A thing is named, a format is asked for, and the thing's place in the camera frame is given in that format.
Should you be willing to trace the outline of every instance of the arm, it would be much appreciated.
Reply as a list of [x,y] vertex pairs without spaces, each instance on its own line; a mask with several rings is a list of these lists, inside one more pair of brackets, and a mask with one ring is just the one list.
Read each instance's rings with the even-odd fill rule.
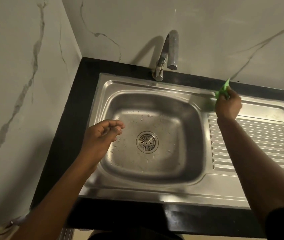
[[230,99],[220,96],[215,106],[218,125],[248,203],[264,226],[272,210],[284,207],[284,170],[236,122],[241,98],[230,88],[228,93]]
[[116,120],[104,120],[88,128],[76,160],[11,240],[56,240],[82,186],[123,128],[123,122]]

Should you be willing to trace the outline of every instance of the floor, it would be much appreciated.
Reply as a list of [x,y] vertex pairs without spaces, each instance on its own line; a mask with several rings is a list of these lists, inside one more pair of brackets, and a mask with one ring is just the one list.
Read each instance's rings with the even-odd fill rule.
[[[87,240],[88,237],[91,235],[91,231],[80,231],[75,229],[73,239],[72,240]],[[216,237],[216,236],[202,236],[202,235],[183,235],[185,240],[246,240],[246,239],[260,239],[260,238],[231,238],[231,237]]]

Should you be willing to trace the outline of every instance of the person's left hand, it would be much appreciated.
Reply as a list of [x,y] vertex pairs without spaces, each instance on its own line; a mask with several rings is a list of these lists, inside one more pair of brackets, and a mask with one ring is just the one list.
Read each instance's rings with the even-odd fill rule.
[[87,128],[78,157],[95,169],[124,128],[125,125],[120,120],[104,120]]

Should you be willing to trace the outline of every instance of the faucet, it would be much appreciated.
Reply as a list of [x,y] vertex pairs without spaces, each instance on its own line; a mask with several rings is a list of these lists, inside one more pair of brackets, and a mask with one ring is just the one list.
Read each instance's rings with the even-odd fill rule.
[[176,30],[171,30],[166,36],[159,60],[156,62],[156,69],[152,73],[156,81],[163,80],[163,67],[168,58],[167,68],[170,70],[178,69],[179,56],[179,34]]

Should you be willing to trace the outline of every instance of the person's left arm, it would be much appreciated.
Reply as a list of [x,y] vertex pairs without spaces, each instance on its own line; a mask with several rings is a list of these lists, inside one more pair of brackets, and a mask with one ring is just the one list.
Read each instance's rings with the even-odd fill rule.
[[124,127],[118,120],[104,120],[89,127],[76,160],[11,240],[56,240],[82,186]]

